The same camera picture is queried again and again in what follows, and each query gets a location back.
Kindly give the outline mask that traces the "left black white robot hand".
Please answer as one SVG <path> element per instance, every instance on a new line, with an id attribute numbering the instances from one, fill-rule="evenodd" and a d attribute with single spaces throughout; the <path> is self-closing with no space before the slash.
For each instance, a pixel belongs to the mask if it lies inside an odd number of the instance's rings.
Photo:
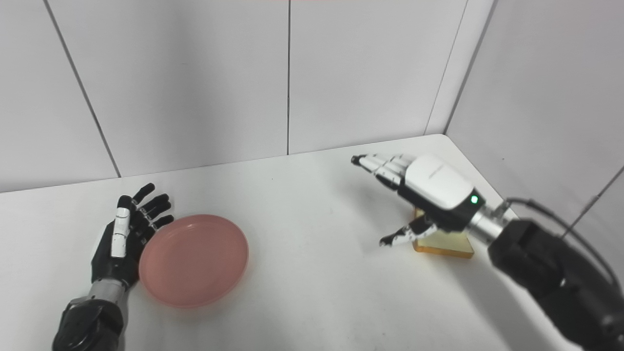
<path id="1" fill-rule="evenodd" d="M 147 243 L 175 219 L 166 214 L 173 207 L 168 194 L 143 202 L 155 189 L 154 183 L 147 183 L 132 197 L 118 198 L 115 217 L 105 227 L 91 261 L 93 283 L 116 280 L 129 289 L 138 282 L 139 262 Z"/>

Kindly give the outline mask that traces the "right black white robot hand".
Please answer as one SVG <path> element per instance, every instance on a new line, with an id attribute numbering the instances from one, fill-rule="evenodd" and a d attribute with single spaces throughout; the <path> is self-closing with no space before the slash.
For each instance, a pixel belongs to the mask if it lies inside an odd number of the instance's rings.
<path id="1" fill-rule="evenodd" d="M 439 230 L 461 232 L 486 204 L 472 182 L 432 154 L 359 154 L 351 163 L 423 211 L 421 217 L 381 238 L 381 247 L 412 243 Z"/>

